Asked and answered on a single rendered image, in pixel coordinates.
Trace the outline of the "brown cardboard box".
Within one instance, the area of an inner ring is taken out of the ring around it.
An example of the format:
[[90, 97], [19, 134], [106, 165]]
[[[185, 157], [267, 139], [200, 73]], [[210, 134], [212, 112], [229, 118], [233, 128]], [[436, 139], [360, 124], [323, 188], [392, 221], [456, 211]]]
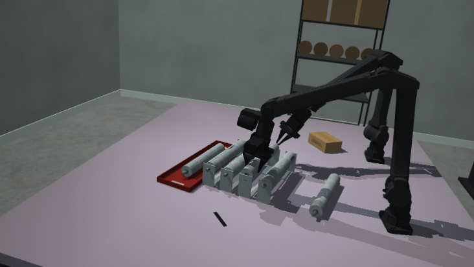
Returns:
[[309, 133], [308, 143], [324, 153], [340, 152], [342, 141], [327, 132]]

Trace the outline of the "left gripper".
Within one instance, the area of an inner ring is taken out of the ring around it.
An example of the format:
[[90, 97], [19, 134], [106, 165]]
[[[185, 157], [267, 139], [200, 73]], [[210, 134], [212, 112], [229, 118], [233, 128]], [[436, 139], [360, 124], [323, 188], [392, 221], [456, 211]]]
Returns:
[[[262, 139], [270, 139], [271, 137], [268, 137], [268, 138], [264, 138], [262, 137]], [[262, 154], [260, 152], [257, 153], [256, 157], [260, 159], [260, 164], [259, 164], [259, 167], [258, 167], [258, 173], [261, 171], [262, 167], [264, 166], [264, 164], [266, 163], [266, 161], [269, 160], [269, 158], [271, 157], [271, 154], [274, 153], [274, 149], [272, 148], [268, 148], [267, 152], [265, 154]], [[245, 160], [245, 166], [247, 166], [250, 162], [250, 159], [247, 158], [244, 154], [244, 151], [243, 151], [243, 157], [244, 157], [244, 160]]]

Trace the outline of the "black flat strip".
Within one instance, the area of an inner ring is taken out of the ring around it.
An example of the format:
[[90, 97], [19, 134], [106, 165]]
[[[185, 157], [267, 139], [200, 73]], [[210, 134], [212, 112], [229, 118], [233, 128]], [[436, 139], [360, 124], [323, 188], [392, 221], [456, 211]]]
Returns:
[[218, 218], [218, 220], [221, 222], [221, 224], [224, 227], [227, 226], [226, 223], [222, 220], [222, 218], [220, 217], [220, 215], [217, 212], [214, 212], [214, 214], [216, 215], [216, 217]]

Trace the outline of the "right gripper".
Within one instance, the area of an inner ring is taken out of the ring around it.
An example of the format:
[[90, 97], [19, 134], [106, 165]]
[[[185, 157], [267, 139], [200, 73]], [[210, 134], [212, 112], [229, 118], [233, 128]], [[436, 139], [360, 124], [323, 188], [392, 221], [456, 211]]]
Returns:
[[280, 134], [279, 134], [279, 136], [278, 136], [278, 139], [277, 139], [276, 143], [279, 142], [279, 140], [283, 137], [283, 135], [284, 135], [285, 133], [287, 133], [287, 136], [285, 136], [285, 138], [284, 138], [278, 145], [280, 145], [280, 144], [283, 143], [284, 141], [287, 141], [288, 139], [291, 139], [292, 137], [294, 137], [295, 139], [296, 139], [296, 138], [297, 138], [297, 139], [299, 138], [300, 135], [299, 135], [298, 133], [297, 133], [297, 134], [296, 134], [295, 132], [288, 133], [288, 132], [285, 130], [285, 128], [284, 128], [284, 127], [286, 126], [286, 125], [285, 125], [285, 121], [281, 121], [280, 124], [281, 124], [281, 125], [280, 125], [279, 127], [281, 128], [281, 130], [280, 130]]

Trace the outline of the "red scrap tray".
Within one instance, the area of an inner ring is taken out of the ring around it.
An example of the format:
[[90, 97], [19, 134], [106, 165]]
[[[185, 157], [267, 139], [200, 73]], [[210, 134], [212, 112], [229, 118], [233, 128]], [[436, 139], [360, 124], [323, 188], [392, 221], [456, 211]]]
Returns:
[[180, 189], [182, 191], [186, 191], [186, 192], [193, 191], [197, 186], [202, 184], [203, 167], [199, 169], [197, 172], [195, 172], [193, 175], [191, 175], [190, 177], [186, 177], [182, 175], [181, 168], [187, 163], [191, 162], [193, 159], [197, 158], [198, 156], [200, 156], [201, 154], [209, 150], [210, 148], [212, 148], [213, 146], [217, 145], [218, 143], [223, 144], [225, 149], [227, 149], [228, 147], [232, 145], [230, 143], [225, 143], [225, 142], [216, 140], [213, 143], [206, 146], [205, 148], [196, 152], [192, 156], [186, 158], [184, 161], [178, 163], [176, 166], [170, 168], [166, 172], [159, 175], [157, 177], [157, 182], [163, 183], [165, 185], [169, 185], [171, 187]]

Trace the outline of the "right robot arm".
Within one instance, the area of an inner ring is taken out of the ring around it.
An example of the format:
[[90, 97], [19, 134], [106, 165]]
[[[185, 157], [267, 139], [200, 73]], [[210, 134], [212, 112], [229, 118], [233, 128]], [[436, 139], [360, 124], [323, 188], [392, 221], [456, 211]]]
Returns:
[[[398, 71], [400, 65], [403, 65], [403, 60], [398, 58], [395, 54], [375, 49], [367, 54], [363, 61], [359, 62], [357, 65], [339, 75], [337, 78], [334, 78], [327, 84], [369, 71], [372, 72], [380, 67], [388, 67]], [[373, 117], [369, 120], [368, 125], [365, 127], [363, 132], [365, 138], [374, 142], [370, 142], [370, 146], [367, 147], [367, 150], [365, 150], [364, 153], [366, 160], [371, 163], [385, 163], [383, 158], [385, 152], [383, 149], [384, 146], [386, 146], [385, 143], [389, 140], [387, 113], [389, 110], [392, 91], [393, 89], [379, 89]], [[316, 106], [291, 112], [292, 116], [285, 122], [285, 130], [288, 133], [291, 133], [292, 131], [297, 133], [301, 127], [304, 126], [301, 122], [305, 123], [310, 118], [311, 110], [316, 113], [316, 111], [325, 104], [326, 103], [318, 104]], [[296, 119], [294, 115], [298, 119]]]

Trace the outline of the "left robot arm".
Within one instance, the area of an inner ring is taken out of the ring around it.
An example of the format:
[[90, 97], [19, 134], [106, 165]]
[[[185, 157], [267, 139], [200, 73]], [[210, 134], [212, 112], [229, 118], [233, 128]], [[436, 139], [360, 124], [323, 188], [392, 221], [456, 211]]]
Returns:
[[258, 137], [255, 132], [251, 134], [245, 143], [244, 154], [247, 158], [254, 159], [258, 152], [262, 154], [267, 152], [271, 139], [262, 137], [271, 137], [275, 117], [380, 88], [396, 89], [396, 111], [390, 176], [386, 179], [383, 189], [385, 192], [383, 197], [390, 203], [390, 208], [380, 210], [379, 217], [388, 233], [412, 235], [413, 229], [409, 224], [412, 197], [408, 180], [416, 96], [417, 89], [420, 88], [419, 81], [413, 76], [392, 68], [380, 67], [371, 73], [369, 71], [269, 99], [262, 105], [260, 111], [244, 108], [238, 117], [237, 126], [250, 131], [257, 126], [256, 133], [259, 135]]

